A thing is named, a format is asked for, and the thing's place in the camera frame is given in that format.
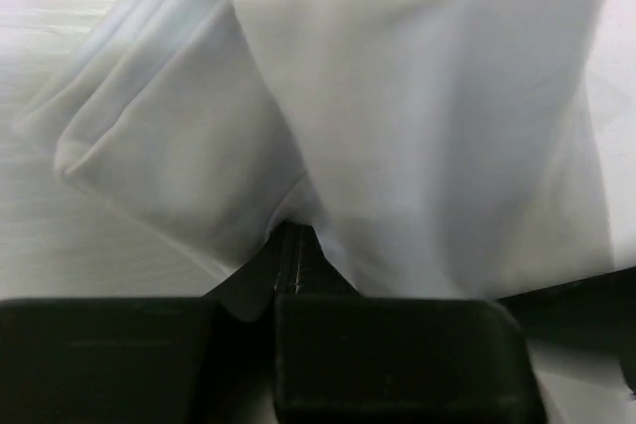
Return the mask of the white skirt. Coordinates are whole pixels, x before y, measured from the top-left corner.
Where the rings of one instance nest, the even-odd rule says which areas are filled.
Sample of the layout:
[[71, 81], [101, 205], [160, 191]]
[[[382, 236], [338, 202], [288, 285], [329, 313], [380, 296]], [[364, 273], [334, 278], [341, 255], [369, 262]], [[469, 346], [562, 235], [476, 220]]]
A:
[[360, 292], [608, 271], [604, 0], [118, 0], [14, 126], [218, 280], [309, 225]]

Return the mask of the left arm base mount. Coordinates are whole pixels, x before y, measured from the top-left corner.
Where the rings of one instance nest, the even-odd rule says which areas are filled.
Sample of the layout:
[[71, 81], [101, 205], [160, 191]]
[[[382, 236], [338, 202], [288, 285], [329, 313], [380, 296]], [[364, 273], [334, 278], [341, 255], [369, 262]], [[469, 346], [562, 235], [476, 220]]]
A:
[[569, 351], [635, 359], [635, 268], [499, 300], [526, 336]]

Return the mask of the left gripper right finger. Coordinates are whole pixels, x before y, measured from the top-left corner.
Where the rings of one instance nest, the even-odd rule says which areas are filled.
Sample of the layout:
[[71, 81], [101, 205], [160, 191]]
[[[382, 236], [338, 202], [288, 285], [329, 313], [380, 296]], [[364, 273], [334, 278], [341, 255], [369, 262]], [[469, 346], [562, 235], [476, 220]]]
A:
[[523, 334], [484, 301], [360, 295], [308, 226], [285, 224], [274, 282], [282, 423], [543, 423]]

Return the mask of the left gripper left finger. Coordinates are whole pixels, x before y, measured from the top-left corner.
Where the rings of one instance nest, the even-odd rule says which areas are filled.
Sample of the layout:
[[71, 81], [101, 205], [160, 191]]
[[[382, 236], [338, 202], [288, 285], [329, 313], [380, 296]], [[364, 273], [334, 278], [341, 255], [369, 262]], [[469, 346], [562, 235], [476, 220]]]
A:
[[12, 299], [1, 304], [5, 423], [200, 423], [272, 353], [284, 224], [200, 297]]

